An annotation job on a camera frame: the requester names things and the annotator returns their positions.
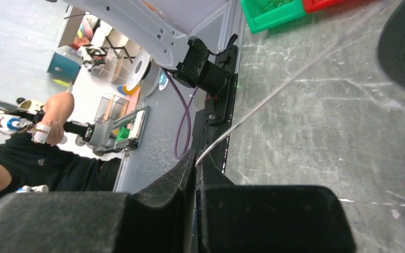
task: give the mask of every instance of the white wall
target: white wall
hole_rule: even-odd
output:
[[[46,101],[64,91],[46,70],[66,8],[62,1],[0,0],[0,100]],[[0,134],[0,143],[5,138]]]

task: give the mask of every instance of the marbled table surface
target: marbled table surface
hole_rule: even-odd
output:
[[[401,0],[284,89],[231,137],[236,184],[319,184],[343,201],[359,252],[405,252],[405,90],[384,76],[379,35]],[[234,118],[365,15],[349,0],[243,41]]]

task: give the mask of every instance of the black t-shirt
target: black t-shirt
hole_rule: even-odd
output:
[[[15,134],[0,145],[0,165],[12,176],[0,198],[22,186],[46,184],[50,191],[104,190],[99,182],[103,161],[84,158],[47,144],[35,144],[28,133]]]

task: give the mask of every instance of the green bin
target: green bin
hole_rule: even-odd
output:
[[[241,3],[251,33],[306,15],[302,0],[242,0]]]

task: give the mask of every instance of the person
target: person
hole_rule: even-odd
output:
[[[69,92],[51,97],[39,124],[51,127],[46,144],[29,133],[11,136],[0,145],[0,198],[23,186],[47,185],[49,191],[112,191],[120,159],[104,162],[60,150],[63,125],[74,109]]]

